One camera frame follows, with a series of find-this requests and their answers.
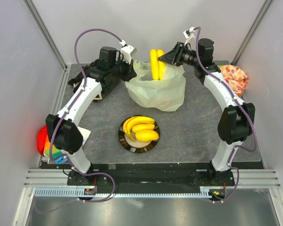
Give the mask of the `yellow fake banana bunch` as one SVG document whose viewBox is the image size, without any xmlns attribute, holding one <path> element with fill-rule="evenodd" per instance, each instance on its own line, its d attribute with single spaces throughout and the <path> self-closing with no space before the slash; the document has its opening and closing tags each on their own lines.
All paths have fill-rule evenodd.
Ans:
<svg viewBox="0 0 283 226">
<path fill-rule="evenodd" d="M 131 135 L 131 129 L 133 126 L 138 124 L 154 124 L 155 120 L 148 116 L 134 116 L 127 119 L 123 124 L 123 132 L 132 140 L 134 141 L 133 136 Z"/>
<path fill-rule="evenodd" d="M 161 49 L 152 49 L 150 51 L 150 67 L 152 78 L 155 81 L 163 79 L 166 63 L 159 61 L 158 58 L 164 54 L 164 51 Z"/>
</svg>

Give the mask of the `pale green plastic bag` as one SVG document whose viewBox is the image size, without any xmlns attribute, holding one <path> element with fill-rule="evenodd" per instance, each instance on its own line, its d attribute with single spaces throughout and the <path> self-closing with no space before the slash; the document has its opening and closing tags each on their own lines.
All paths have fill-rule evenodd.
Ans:
<svg viewBox="0 0 283 226">
<path fill-rule="evenodd" d="M 167 65 L 166 77 L 158 81 L 152 79 L 149 62 L 134 61 L 133 69 L 137 76 L 126 81 L 125 86 L 138 105 L 174 112 L 184 103 L 186 78 L 182 66 Z"/>
</svg>

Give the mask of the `wrinkled yellow fake fruit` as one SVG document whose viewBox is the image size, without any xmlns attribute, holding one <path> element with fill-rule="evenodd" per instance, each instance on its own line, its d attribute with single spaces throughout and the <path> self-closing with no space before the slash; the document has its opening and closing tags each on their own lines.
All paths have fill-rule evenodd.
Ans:
<svg viewBox="0 0 283 226">
<path fill-rule="evenodd" d="M 148 124 L 137 124 L 135 126 L 132 127 L 132 132 L 133 133 L 137 133 L 143 130 L 154 130 L 155 125 L 152 123 L 148 123 Z"/>
</svg>

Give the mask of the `smooth yellow fake mango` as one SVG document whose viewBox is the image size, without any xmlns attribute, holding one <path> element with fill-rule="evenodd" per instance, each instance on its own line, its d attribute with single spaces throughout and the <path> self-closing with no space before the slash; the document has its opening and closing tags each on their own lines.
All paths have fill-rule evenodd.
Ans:
<svg viewBox="0 0 283 226">
<path fill-rule="evenodd" d="M 137 132 L 135 134 L 135 137 L 138 141 L 141 142 L 149 142 L 159 139 L 159 134 L 154 130 L 143 130 L 140 132 Z"/>
</svg>

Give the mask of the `black rimmed ceramic plate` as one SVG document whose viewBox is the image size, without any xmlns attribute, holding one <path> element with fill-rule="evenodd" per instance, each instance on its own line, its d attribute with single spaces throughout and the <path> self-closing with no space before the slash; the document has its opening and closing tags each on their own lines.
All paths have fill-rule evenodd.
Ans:
<svg viewBox="0 0 283 226">
<path fill-rule="evenodd" d="M 145 153 L 152 150 L 159 141 L 160 128 L 155 119 L 136 115 L 124 120 L 118 130 L 121 146 L 132 153 Z"/>
</svg>

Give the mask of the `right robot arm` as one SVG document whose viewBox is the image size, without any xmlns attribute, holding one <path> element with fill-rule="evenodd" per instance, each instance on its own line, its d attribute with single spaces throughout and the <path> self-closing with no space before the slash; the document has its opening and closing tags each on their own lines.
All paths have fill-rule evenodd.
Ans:
<svg viewBox="0 0 283 226">
<path fill-rule="evenodd" d="M 175 47 L 158 57 L 159 62 L 180 66 L 187 64 L 194 67 L 195 76 L 217 100 L 222 112 L 217 131 L 220 143 L 215 157 L 206 174 L 211 185 L 218 185 L 230 169 L 233 156 L 248 136 L 252 134 L 255 106 L 245 103 L 231 89 L 223 78 L 221 70 L 213 62 L 214 42 L 203 38 L 197 42 L 196 50 L 178 42 Z"/>
</svg>

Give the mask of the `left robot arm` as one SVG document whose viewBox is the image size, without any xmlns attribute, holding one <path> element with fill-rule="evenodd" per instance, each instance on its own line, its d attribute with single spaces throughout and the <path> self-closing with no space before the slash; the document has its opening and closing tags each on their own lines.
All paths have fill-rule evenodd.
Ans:
<svg viewBox="0 0 283 226">
<path fill-rule="evenodd" d="M 78 173 L 83 185 L 94 180 L 92 164 L 83 152 L 83 135 L 78 129 L 82 116 L 92 101 L 105 97 L 120 80 L 129 81 L 136 74 L 132 57 L 136 48 L 124 45 L 120 50 L 102 47 L 99 58 L 83 67 L 83 79 L 68 103 L 45 120 L 50 146 L 59 149 Z"/>
</svg>

